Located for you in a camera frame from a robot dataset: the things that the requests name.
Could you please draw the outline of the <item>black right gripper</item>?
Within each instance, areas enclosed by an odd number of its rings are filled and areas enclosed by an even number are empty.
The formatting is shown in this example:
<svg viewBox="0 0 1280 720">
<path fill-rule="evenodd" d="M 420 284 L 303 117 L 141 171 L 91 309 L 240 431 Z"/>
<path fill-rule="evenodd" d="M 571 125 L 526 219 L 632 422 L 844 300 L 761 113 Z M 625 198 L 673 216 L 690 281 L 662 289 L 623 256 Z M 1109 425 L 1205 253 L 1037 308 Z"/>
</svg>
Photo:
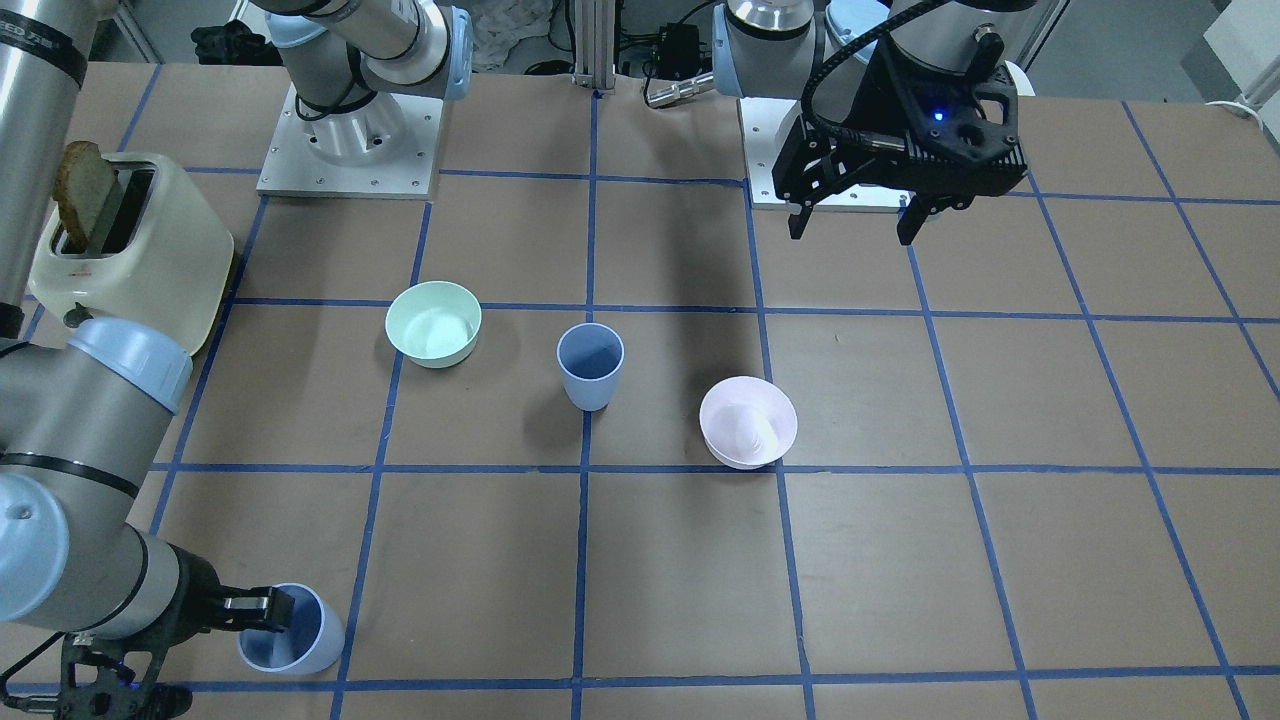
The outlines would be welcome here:
<svg viewBox="0 0 1280 720">
<path fill-rule="evenodd" d="M 58 719 L 180 717 L 193 694 L 160 679 L 172 648 L 214 630 L 291 628 L 294 598 L 282 588 L 225 585 L 209 561 L 172 544 L 143 557 L 124 609 L 61 638 Z"/>
</svg>

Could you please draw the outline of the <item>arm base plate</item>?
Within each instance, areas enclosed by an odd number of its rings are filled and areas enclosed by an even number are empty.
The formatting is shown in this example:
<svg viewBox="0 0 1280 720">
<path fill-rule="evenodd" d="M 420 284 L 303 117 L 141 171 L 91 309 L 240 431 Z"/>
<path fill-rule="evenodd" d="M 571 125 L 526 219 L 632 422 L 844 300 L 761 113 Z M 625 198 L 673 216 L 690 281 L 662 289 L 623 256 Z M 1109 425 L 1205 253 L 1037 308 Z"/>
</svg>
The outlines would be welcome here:
<svg viewBox="0 0 1280 720">
<path fill-rule="evenodd" d="M 256 190 L 293 199 L 430 201 L 447 104 L 379 94 L 355 111 L 316 119 L 289 88 Z"/>
<path fill-rule="evenodd" d="M 748 182 L 755 209 L 791 211 L 799 205 L 783 200 L 774 192 L 772 169 L 782 143 L 799 114 L 799 101 L 773 97 L 741 97 L 739 119 L 742 131 L 742 150 Z M 905 191 L 873 184 L 855 184 L 842 193 L 817 204 L 817 211 L 897 213 L 910 196 Z"/>
</svg>

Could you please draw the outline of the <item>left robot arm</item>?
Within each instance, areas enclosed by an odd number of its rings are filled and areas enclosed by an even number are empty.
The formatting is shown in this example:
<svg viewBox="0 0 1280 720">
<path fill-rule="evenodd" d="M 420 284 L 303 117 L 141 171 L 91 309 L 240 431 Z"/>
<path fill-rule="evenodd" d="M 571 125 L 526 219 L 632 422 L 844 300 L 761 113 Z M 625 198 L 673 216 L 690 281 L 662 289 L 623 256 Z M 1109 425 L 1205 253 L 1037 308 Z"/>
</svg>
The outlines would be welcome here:
<svg viewBox="0 0 1280 720">
<path fill-rule="evenodd" d="M 724 1 L 716 90 L 796 102 L 768 164 L 803 237 L 817 206 L 858 184 L 904 192 L 899 242 L 942 211 L 1020 184 L 1029 161 L 1005 40 L 1029 1 Z"/>
</svg>

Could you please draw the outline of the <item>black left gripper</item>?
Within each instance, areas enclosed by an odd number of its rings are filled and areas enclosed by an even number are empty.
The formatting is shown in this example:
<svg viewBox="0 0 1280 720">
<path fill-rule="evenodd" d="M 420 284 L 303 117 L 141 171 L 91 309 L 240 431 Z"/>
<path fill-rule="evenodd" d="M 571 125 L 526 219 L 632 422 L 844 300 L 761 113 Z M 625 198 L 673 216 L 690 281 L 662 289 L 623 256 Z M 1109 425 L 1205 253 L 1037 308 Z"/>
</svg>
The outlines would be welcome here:
<svg viewBox="0 0 1280 720">
<path fill-rule="evenodd" d="M 942 208 L 964 209 L 975 196 L 998 197 L 1027 176 L 1018 128 L 1018 91 L 1004 63 L 1000 35 L 969 35 L 974 56 L 956 72 L 919 63 L 891 38 L 877 42 L 846 113 L 820 115 L 844 128 L 822 136 L 797 118 L 772 169 L 774 195 L 794 205 L 788 236 L 803 238 L 819 201 L 855 184 L 915 193 L 899 211 L 897 238 L 910 247 Z"/>
</svg>

